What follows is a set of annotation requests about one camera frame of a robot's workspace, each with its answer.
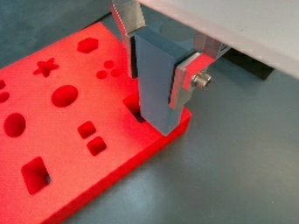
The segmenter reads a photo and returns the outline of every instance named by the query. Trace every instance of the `small round hole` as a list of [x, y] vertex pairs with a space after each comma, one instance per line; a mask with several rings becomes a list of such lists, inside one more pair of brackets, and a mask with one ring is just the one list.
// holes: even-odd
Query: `small round hole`
[[115, 62], [113, 60], [106, 61], [105, 68], [110, 69], [115, 66]]
[[114, 69], [114, 70], [111, 71], [111, 75], [113, 75], [114, 77], [118, 77], [118, 76], [121, 75], [121, 70], [119, 70], [119, 69]]
[[106, 70], [102, 70], [98, 72], [98, 78], [101, 80], [106, 79], [109, 77], [109, 72]]

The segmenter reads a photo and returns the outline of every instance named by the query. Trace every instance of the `silver screw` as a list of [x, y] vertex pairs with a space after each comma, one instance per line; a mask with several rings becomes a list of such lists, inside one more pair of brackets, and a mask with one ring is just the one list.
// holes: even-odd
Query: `silver screw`
[[203, 90], [211, 84], [211, 76], [205, 71], [197, 73], [191, 78], [191, 84]]
[[226, 50], [229, 48], [229, 46], [226, 45], [226, 44], [222, 44], [222, 46], [221, 46], [221, 51], [223, 51], [223, 50]]

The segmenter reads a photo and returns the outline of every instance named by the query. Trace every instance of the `rectangular hole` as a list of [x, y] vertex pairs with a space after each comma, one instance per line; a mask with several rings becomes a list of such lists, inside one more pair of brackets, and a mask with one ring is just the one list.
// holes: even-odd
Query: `rectangular hole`
[[47, 172], [40, 157], [23, 166], [22, 173], [27, 190], [31, 195], [36, 194], [53, 182], [51, 175]]
[[129, 110], [131, 111], [135, 119], [143, 123], [146, 119], [142, 117], [141, 114], [141, 103], [139, 103], [139, 93], [131, 94], [125, 100], [123, 100]]

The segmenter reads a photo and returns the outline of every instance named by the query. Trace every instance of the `gray block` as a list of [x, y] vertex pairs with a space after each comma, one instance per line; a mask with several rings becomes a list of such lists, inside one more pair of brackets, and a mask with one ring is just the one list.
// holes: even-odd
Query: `gray block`
[[191, 53], [145, 27], [135, 34], [137, 65], [143, 118], [169, 135], [181, 121], [182, 111], [170, 108], [175, 65]]

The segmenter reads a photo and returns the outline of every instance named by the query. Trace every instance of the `square hole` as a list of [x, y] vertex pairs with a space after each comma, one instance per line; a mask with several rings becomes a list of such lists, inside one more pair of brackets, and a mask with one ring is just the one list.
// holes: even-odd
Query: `square hole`
[[86, 139], [87, 137], [90, 137], [91, 135], [94, 135], [97, 133], [97, 128], [93, 122], [86, 122], [83, 123], [79, 128], [78, 128], [79, 134], [82, 136], [83, 139]]
[[139, 93], [131, 94], [125, 100], [123, 103], [126, 104], [129, 110], [131, 111], [135, 119], [143, 123], [146, 119], [142, 117], [141, 114], [141, 103], [139, 103]]
[[94, 140], [89, 142], [89, 151], [91, 155], [95, 157], [105, 149], [107, 148], [107, 144], [101, 136], [98, 136]]

